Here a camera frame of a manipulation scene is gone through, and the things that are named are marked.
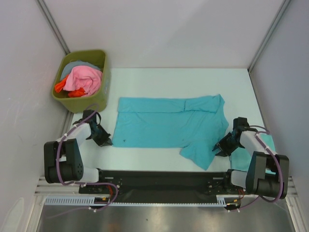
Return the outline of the orange red t shirt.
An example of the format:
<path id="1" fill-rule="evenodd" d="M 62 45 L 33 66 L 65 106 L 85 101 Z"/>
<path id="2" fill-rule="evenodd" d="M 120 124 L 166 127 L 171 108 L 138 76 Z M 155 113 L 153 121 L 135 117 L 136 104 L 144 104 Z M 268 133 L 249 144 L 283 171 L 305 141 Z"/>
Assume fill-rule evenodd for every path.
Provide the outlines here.
<path id="1" fill-rule="evenodd" d="M 64 89 L 66 87 L 67 78 L 69 75 L 66 75 L 63 80 L 61 80 L 59 83 L 57 83 L 54 86 L 54 90 L 56 93 L 60 93 L 61 91 L 66 91 L 69 98 L 77 98 L 82 97 L 86 95 L 85 90 L 81 87 L 77 89 L 76 87 L 72 87 L 72 90 L 66 90 Z"/>

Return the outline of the pink t shirt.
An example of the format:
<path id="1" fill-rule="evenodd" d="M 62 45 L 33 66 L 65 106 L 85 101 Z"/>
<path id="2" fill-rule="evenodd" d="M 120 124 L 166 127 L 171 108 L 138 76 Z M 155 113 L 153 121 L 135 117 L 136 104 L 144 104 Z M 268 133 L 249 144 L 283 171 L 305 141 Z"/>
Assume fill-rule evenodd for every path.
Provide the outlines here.
<path id="1" fill-rule="evenodd" d="M 82 88 L 87 96 L 95 94 L 101 87 L 103 73 L 89 66 L 73 67 L 64 85 L 65 91 L 75 91 Z"/>

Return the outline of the grey blue t shirt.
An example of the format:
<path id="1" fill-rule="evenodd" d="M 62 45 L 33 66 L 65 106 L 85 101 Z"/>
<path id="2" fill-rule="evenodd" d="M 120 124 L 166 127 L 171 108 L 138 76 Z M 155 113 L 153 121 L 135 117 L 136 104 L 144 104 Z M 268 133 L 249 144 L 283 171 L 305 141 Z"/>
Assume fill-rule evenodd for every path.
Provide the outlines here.
<path id="1" fill-rule="evenodd" d="M 61 77 L 60 77 L 60 81 L 62 81 L 68 74 L 70 74 L 72 69 L 76 66 L 88 66 L 88 67 L 91 67 L 93 69 L 100 70 L 99 67 L 97 67 L 97 66 L 95 66 L 95 65 L 93 65 L 89 62 L 84 62 L 84 61 L 81 61 L 81 60 L 73 61 L 73 62 L 68 63 L 64 67 L 62 74 L 61 74 Z"/>

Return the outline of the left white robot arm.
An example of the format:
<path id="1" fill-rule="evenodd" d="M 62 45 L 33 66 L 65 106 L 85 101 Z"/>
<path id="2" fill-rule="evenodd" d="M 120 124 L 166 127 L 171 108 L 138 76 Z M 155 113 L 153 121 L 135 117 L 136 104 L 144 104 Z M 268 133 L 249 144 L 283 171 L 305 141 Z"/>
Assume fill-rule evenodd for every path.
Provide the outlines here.
<path id="1" fill-rule="evenodd" d="M 107 182 L 99 176 L 100 169 L 84 166 L 80 146 L 92 140 L 99 146 L 111 146 L 110 134 L 101 126 L 101 115 L 94 110 L 83 111 L 81 119 L 61 138 L 47 142 L 43 147 L 44 177 L 47 183 L 63 185 L 90 183 L 96 193 L 102 193 Z"/>

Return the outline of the aluminium extrusion rail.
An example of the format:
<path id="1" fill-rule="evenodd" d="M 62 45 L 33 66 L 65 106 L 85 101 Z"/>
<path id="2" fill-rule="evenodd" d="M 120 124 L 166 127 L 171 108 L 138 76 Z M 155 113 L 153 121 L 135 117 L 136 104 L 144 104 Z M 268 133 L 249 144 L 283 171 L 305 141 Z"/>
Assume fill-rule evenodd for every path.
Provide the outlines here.
<path id="1" fill-rule="evenodd" d="M 49 184 L 45 178 L 40 178 L 35 189 L 35 195 L 41 196 L 74 196 L 79 194 L 78 185 L 64 186 L 61 183 Z"/>

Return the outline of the olive green plastic bin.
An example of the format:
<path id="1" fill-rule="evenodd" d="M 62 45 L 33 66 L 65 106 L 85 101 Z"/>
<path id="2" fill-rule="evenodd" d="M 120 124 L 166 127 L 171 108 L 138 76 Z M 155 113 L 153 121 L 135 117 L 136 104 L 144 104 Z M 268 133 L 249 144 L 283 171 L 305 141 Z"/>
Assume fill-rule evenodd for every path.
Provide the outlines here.
<path id="1" fill-rule="evenodd" d="M 60 82 L 60 77 L 64 67 L 73 61 L 84 61 L 89 62 L 100 68 L 100 71 L 103 73 L 101 87 L 99 90 L 90 96 L 84 95 L 77 98 L 69 98 L 66 91 L 61 91 L 56 93 L 54 86 Z M 64 107 L 72 113 L 81 113 L 87 107 L 90 109 L 95 109 L 98 112 L 103 111 L 108 102 L 109 92 L 111 85 L 111 72 L 108 68 L 108 59 L 106 53 L 103 50 L 84 50 L 84 51 L 75 51 L 66 55 L 59 66 L 59 69 L 56 74 L 55 83 L 52 89 L 52 96 L 55 100 L 64 105 Z"/>

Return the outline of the folded teal t shirt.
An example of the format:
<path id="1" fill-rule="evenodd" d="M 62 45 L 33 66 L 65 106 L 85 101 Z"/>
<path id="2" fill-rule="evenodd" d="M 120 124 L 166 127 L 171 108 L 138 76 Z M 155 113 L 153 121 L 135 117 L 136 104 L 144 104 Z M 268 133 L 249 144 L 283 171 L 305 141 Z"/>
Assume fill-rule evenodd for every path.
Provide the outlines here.
<path id="1" fill-rule="evenodd" d="M 269 146 L 272 151 L 277 153 L 271 135 L 261 134 L 260 138 Z M 237 148 L 230 157 L 231 169 L 247 172 L 250 166 L 251 158 L 251 155 L 246 149 L 240 147 Z"/>

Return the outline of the cyan blue t shirt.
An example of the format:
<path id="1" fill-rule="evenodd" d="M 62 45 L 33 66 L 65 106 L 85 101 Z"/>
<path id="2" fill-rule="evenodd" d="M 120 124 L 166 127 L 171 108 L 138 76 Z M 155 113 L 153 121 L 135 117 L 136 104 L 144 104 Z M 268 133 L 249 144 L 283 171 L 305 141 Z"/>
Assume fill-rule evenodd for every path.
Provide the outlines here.
<path id="1" fill-rule="evenodd" d="M 180 155 L 207 170 L 228 121 L 221 95 L 190 99 L 126 98 L 118 104 L 115 147 L 180 148 Z"/>

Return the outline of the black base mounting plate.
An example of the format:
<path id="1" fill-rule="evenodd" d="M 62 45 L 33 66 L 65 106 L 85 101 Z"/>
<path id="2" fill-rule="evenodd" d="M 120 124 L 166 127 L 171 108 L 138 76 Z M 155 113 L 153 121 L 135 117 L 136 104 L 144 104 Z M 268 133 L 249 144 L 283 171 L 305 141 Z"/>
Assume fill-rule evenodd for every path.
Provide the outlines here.
<path id="1" fill-rule="evenodd" d="M 102 185 L 79 188 L 80 194 L 109 194 L 124 200 L 180 201 L 202 200 L 216 195 L 242 195 L 244 190 L 233 186 L 228 172 L 159 172 L 100 171 Z"/>

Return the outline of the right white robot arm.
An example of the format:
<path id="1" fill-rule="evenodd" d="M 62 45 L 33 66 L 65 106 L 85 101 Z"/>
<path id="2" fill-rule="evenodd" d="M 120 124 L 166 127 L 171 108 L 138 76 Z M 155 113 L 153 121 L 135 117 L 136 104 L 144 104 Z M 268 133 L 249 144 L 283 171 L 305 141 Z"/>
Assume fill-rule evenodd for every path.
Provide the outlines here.
<path id="1" fill-rule="evenodd" d="M 243 148 L 251 156 L 247 171 L 228 170 L 229 178 L 223 181 L 226 193 L 234 194 L 242 188 L 248 194 L 275 202 L 287 195 L 289 159 L 273 151 L 261 137 L 261 134 L 269 135 L 270 132 L 266 129 L 258 131 L 258 128 L 249 125 L 246 118 L 235 118 L 232 132 L 217 142 L 213 151 L 219 151 L 216 156 L 229 157 L 238 148 Z"/>

